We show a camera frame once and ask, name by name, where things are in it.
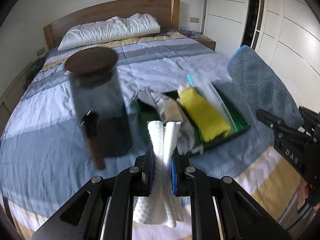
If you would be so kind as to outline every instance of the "brown lid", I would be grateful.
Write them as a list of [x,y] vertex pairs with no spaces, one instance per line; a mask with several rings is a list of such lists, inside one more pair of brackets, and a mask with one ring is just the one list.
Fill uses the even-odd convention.
[[95,47],[71,55],[64,68],[75,75],[91,75],[112,70],[117,60],[118,56],[114,50]]

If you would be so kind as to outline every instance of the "wall outlet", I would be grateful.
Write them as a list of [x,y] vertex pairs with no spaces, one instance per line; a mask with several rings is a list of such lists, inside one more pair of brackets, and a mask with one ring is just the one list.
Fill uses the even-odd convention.
[[39,57],[41,54],[45,53],[45,48],[41,48],[39,50],[37,50],[37,57]]
[[199,18],[190,17],[190,22],[191,23],[199,23]]

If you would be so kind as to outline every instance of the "rolled yellow towel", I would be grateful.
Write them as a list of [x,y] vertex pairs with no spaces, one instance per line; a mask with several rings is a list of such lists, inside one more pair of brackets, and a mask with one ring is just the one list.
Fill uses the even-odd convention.
[[205,142],[210,142],[221,134],[227,136],[230,133],[231,126],[195,88],[185,89],[179,97],[183,109],[199,128]]

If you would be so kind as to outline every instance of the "bed frame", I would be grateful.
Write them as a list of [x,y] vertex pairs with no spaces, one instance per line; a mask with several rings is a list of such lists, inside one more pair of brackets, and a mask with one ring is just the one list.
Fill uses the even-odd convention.
[[48,49],[58,46],[67,31],[76,25],[106,21],[114,16],[128,18],[136,13],[155,17],[161,28],[179,27],[180,0],[117,0],[93,5],[43,28]]

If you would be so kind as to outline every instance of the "metal bolt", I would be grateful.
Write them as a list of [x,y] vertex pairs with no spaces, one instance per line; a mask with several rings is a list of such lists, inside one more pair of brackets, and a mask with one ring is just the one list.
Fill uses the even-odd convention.
[[195,171],[196,171],[196,169],[194,167],[192,167],[192,166],[186,167],[186,172],[187,173],[193,173]]
[[93,183],[99,183],[101,181],[101,177],[100,176],[94,176],[91,179],[91,182]]
[[136,167],[136,166],[132,166],[132,167],[129,169],[129,171],[130,171],[131,173],[137,173],[137,172],[139,171],[139,168]]
[[231,177],[224,177],[223,182],[226,184],[231,184],[232,183],[232,178]]

